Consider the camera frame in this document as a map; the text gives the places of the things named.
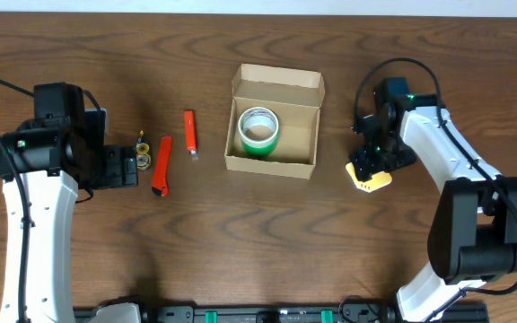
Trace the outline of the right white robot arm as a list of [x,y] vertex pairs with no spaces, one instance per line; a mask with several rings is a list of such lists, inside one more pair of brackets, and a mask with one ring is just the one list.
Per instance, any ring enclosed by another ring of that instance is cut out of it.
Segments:
[[379,322],[467,322],[478,319],[457,302],[484,285],[517,273],[517,177],[485,162],[451,122],[435,94],[414,94],[403,77],[373,89],[376,112],[355,119],[364,145],[346,170],[373,192],[391,173],[422,162],[440,191],[428,234],[428,261],[375,311]]

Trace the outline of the green tape roll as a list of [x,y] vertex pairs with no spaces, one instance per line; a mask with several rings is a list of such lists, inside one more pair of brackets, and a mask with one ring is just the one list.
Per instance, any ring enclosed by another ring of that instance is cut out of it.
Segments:
[[237,129],[247,154],[265,157],[276,149],[280,124],[272,110],[264,107],[245,110],[238,120]]

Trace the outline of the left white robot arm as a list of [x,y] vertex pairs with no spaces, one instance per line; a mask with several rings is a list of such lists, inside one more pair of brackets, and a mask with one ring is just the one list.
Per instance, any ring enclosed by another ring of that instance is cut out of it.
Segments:
[[7,212],[1,322],[73,322],[71,232],[80,191],[134,187],[134,146],[106,144],[107,111],[68,83],[33,90],[34,117],[2,136]]

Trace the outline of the yellow sticky note pad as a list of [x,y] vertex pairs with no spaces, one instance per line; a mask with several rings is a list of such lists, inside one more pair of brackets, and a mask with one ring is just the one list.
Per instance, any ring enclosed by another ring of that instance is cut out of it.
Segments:
[[355,187],[366,193],[372,193],[380,188],[388,186],[392,181],[392,176],[389,173],[381,171],[371,176],[369,180],[361,181],[355,175],[355,167],[349,162],[345,166],[346,172],[353,181]]

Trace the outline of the cardboard box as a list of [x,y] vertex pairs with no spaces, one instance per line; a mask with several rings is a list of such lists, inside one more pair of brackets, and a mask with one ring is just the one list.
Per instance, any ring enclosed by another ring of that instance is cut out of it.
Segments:
[[[228,170],[309,179],[317,161],[325,83],[320,72],[242,64],[232,79],[232,108],[224,159]],[[253,107],[272,110],[280,135],[265,157],[247,154],[237,124]]]

